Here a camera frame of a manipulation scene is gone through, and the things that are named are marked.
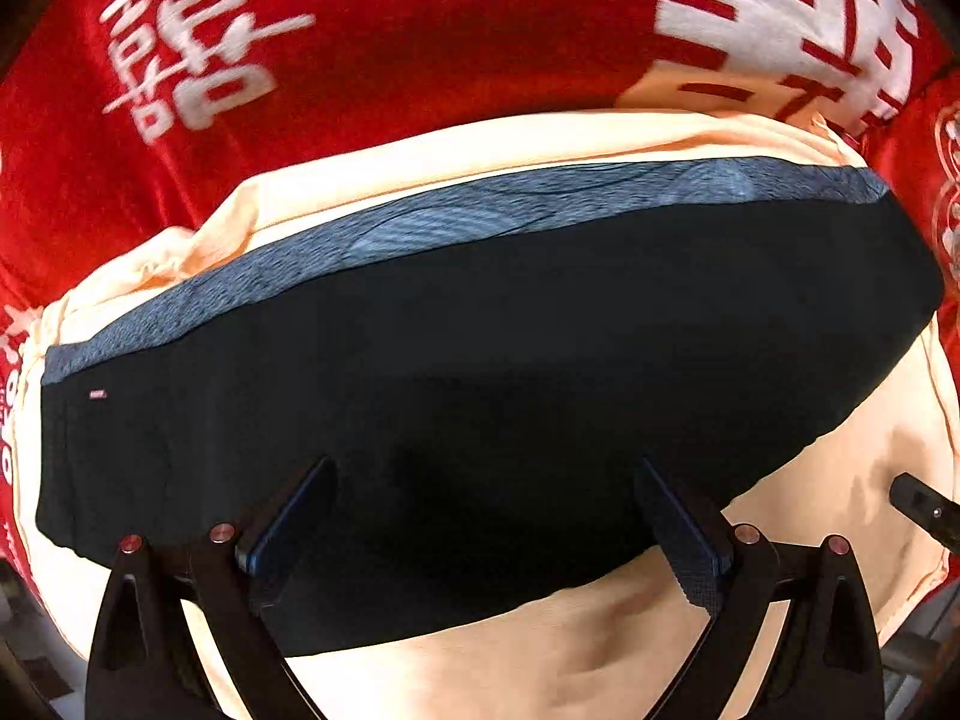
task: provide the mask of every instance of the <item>folded black garment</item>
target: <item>folded black garment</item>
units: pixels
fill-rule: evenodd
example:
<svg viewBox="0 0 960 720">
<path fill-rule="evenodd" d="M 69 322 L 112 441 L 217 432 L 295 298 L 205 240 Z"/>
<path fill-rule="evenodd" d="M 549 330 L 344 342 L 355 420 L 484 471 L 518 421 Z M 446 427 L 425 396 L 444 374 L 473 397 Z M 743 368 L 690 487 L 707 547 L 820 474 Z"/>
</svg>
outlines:
<svg viewBox="0 0 960 720">
<path fill-rule="evenodd" d="M 325 454 L 333 515 L 265 615 L 283 653 L 433 632 L 649 547 L 640 453 L 726 505 L 840 424 L 941 293 L 889 194 L 718 196 L 343 269 L 46 384 L 37 524 L 108 565 Z"/>
</svg>

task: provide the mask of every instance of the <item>red cloth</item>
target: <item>red cloth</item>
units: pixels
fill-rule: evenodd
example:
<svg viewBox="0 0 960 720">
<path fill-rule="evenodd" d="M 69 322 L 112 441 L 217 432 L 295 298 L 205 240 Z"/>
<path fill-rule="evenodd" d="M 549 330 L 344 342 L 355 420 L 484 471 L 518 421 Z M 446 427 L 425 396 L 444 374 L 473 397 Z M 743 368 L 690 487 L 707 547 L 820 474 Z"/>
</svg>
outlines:
<svg viewBox="0 0 960 720">
<path fill-rule="evenodd" d="M 0 332 L 264 170 L 618 101 L 858 134 L 946 58 L 912 0 L 56 0 L 0 86 Z"/>
<path fill-rule="evenodd" d="M 960 70 L 930 84 L 886 127 L 868 132 L 863 154 L 940 263 L 946 285 L 940 341 L 960 389 Z"/>
</svg>

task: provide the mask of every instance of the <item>cream fabric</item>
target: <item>cream fabric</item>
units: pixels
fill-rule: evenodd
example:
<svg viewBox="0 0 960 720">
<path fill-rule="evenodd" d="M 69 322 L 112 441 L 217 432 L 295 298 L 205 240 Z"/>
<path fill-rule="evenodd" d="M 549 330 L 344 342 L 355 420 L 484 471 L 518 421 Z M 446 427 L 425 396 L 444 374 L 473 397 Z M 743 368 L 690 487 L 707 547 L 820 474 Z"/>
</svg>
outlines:
<svg viewBox="0 0 960 720">
<path fill-rule="evenodd" d="M 40 377 L 51 344 L 85 341 L 162 290 L 245 251 L 417 191 L 530 167 L 747 155 L 863 167 L 822 122 L 808 133 L 744 114 L 498 119 L 254 177 L 197 233 L 166 230 L 98 269 L 32 326 L 11 418 L 17 523 L 44 603 L 66 640 L 88 652 L 107 570 L 54 546 L 35 523 Z M 932 320 L 843 425 L 736 499 L 727 516 L 754 522 L 780 541 L 846 535 L 877 629 L 888 637 L 941 581 L 946 553 L 889 506 L 886 490 L 909 470 L 953 495 L 959 419 Z M 188 618 L 224 709 L 245 717 L 197 610 L 189 608 Z M 490 620 L 291 665 L 331 720 L 634 718 L 669 682 L 703 624 L 653 549 L 595 583 Z M 731 700 L 731 717 L 749 704 L 775 640 L 776 631 L 765 629 Z"/>
</svg>

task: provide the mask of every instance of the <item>gray fabric strip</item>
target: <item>gray fabric strip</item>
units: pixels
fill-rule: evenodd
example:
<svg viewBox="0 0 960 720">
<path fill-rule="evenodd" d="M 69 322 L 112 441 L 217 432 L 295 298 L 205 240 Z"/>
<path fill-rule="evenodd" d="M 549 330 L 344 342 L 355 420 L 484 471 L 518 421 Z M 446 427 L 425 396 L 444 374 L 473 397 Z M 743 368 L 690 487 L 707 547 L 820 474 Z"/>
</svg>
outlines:
<svg viewBox="0 0 960 720">
<path fill-rule="evenodd" d="M 358 211 L 188 279 L 89 341 L 51 347 L 42 383 L 169 343 L 219 314 L 308 279 L 392 257 L 645 208 L 811 199 L 861 204 L 887 191 L 871 170 L 772 157 L 573 165 L 479 178 Z"/>
</svg>

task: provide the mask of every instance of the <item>beige cloth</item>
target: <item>beige cloth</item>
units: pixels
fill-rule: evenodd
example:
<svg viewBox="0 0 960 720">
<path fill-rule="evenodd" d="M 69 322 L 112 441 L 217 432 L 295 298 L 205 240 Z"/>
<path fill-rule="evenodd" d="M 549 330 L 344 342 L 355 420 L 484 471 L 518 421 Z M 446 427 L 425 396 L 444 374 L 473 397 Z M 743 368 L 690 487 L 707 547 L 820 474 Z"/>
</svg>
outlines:
<svg viewBox="0 0 960 720">
<path fill-rule="evenodd" d="M 746 114 L 606 111 L 498 119 L 330 157 L 252 178 L 197 233 L 169 229 L 104 265 L 48 306 L 23 347 L 13 406 L 14 504 L 47 610 L 80 654 L 89 650 L 107 570 L 37 531 L 40 377 L 53 343 L 85 341 L 189 276 L 339 215 L 481 175 L 599 161 L 766 155 L 863 166 L 818 122 L 815 132 Z M 946 573 L 946 553 L 886 502 L 909 470 L 942 493 L 956 488 L 956 393 L 935 324 L 837 430 L 727 509 L 770 538 L 819 543 L 844 533 L 867 581 L 882 637 Z M 191 630 L 224 709 L 246 713 L 196 610 Z M 613 574 L 511 613 L 414 640 L 292 659 L 331 720 L 604 717 L 645 714 L 703 627 L 659 550 Z M 730 716 L 749 704 L 776 632 L 763 645 Z"/>
</svg>

